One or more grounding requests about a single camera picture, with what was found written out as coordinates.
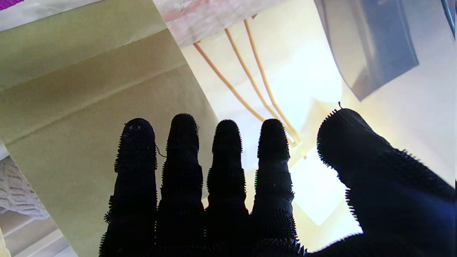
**gloved hand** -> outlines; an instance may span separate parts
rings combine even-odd
[[[155,135],[144,119],[128,122],[115,163],[117,180],[100,256],[454,256],[455,190],[404,152],[392,148],[354,111],[322,124],[318,151],[351,190],[347,197],[364,234],[319,252],[297,242],[284,128],[262,125],[255,202],[249,214],[241,138],[235,122],[219,123],[203,209],[197,125],[174,117],[157,204]]]

